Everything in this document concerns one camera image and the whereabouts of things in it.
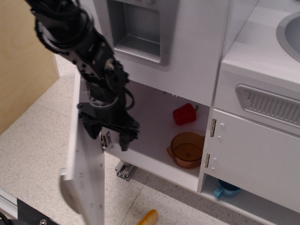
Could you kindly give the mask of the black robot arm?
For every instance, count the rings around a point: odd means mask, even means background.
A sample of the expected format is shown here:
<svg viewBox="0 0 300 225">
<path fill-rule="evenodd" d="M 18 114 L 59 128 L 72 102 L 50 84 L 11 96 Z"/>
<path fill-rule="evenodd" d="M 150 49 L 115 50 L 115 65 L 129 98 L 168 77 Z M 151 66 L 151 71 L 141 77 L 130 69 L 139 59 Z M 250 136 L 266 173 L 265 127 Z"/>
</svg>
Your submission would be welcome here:
<svg viewBox="0 0 300 225">
<path fill-rule="evenodd" d="M 79 103 L 79 116 L 91 138 L 102 128 L 119 134 L 126 151 L 139 136 L 139 123 L 129 114 L 126 103 L 132 93 L 123 66 L 103 35 L 94 27 L 93 18 L 78 0 L 30 0 L 35 16 L 35 31 L 46 49 L 77 66 L 86 81 L 89 101 Z"/>
</svg>

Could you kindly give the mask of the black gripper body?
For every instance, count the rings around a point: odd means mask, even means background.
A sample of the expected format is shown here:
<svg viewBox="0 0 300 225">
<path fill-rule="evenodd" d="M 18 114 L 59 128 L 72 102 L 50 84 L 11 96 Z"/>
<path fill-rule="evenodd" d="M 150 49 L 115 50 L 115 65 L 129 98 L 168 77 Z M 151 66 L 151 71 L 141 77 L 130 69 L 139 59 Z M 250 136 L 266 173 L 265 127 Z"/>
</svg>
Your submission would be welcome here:
<svg viewBox="0 0 300 225">
<path fill-rule="evenodd" d="M 101 125 L 101 129 L 107 128 L 119 134 L 129 133 L 132 140 L 139 136 L 139 123 L 118 102 L 106 106 L 97 106 L 92 102 L 80 102 L 77 108 L 81 119 L 88 117 L 95 120 Z"/>
</svg>

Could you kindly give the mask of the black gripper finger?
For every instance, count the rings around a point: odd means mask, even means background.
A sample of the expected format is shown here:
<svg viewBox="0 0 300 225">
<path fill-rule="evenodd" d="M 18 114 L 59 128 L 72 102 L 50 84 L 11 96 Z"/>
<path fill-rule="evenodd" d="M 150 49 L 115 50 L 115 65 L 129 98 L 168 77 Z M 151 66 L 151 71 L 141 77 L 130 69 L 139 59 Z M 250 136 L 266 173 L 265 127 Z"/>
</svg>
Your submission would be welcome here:
<svg viewBox="0 0 300 225">
<path fill-rule="evenodd" d="M 120 133 L 119 144 L 121 151 L 127 151 L 129 144 L 132 142 L 132 136 L 129 133 Z"/>
<path fill-rule="evenodd" d="M 82 118 L 83 126 L 92 139 L 96 139 L 101 131 L 101 125 L 88 117 Z"/>
</svg>

